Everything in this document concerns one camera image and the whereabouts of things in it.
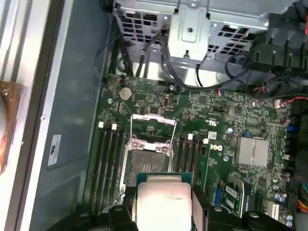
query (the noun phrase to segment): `red wire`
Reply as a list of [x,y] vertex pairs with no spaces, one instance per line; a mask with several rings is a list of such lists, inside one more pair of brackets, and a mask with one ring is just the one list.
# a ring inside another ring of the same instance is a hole
[[305,28],[305,33],[308,35],[308,15],[306,16],[306,28]]

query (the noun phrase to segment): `barcode sticker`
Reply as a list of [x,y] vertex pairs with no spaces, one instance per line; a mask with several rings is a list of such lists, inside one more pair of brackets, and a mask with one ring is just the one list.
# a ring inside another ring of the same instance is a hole
[[208,132],[208,135],[207,135],[207,138],[208,138],[208,139],[211,139],[211,140],[216,140],[216,138],[217,138],[217,132],[209,131],[209,132]]
[[227,205],[229,205],[232,209],[234,209],[234,204],[231,201],[227,199],[226,202],[227,202]]
[[230,188],[229,186],[226,186],[226,191],[227,193],[229,193],[231,196],[233,196],[235,199],[237,198],[237,192],[234,191],[232,188]]

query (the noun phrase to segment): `white label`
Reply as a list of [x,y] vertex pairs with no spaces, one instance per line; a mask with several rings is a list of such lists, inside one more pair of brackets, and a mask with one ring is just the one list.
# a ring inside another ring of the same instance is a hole
[[229,205],[232,209],[234,209],[234,204],[231,201],[227,199],[226,202],[227,202],[227,205]]
[[211,140],[216,140],[216,138],[217,138],[217,132],[209,131],[209,132],[208,132],[208,135],[207,135],[207,138],[208,138],[208,139],[211,139]]
[[61,135],[54,135],[51,141],[51,147],[49,152],[48,166],[57,163],[59,147],[60,147]]
[[221,145],[214,145],[214,144],[211,144],[211,150],[222,151],[222,146],[221,146]]
[[226,192],[229,193],[231,196],[233,196],[235,199],[237,198],[237,192],[234,191],[232,188],[229,186],[226,186]]

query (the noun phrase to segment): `motherboard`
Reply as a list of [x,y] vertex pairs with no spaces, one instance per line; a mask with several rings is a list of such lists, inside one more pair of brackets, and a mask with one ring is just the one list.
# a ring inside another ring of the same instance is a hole
[[191,93],[161,81],[106,76],[84,205],[100,214],[140,172],[191,172],[213,205],[286,224],[284,148],[289,107],[245,94]]

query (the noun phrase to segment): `capacitor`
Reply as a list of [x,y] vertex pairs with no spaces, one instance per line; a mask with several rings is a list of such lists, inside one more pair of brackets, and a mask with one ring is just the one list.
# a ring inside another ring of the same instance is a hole
[[280,198],[279,198],[279,202],[280,202],[280,203],[284,203],[284,202],[285,202],[285,198],[284,198],[284,197],[280,197]]
[[286,172],[286,171],[282,171],[282,172],[280,173],[280,175],[281,175],[281,176],[284,176],[284,177],[290,177],[290,176],[291,176],[291,174],[290,174],[289,172]]
[[287,216],[287,221],[292,221],[293,220],[293,216],[292,215],[288,215]]
[[279,200],[280,199],[280,194],[279,193],[274,192],[272,194],[272,196],[275,198],[275,200]]
[[276,191],[279,190],[279,185],[274,184],[274,185],[273,185],[273,190],[276,190]]
[[233,128],[228,128],[228,129],[226,130],[226,133],[232,134],[232,133],[233,133]]
[[288,194],[286,194],[285,192],[279,191],[278,192],[280,194],[280,196],[286,198],[288,196]]
[[288,222],[286,223],[286,226],[289,227],[289,228],[291,228],[291,227],[292,227],[292,222],[288,221]]
[[289,177],[285,177],[285,176],[280,176],[280,179],[284,182],[290,182],[291,181],[291,178]]
[[285,127],[287,127],[290,124],[290,122],[291,122],[290,119],[286,119],[286,120],[283,120],[283,121],[279,122],[278,126],[281,127],[281,128],[285,128]]

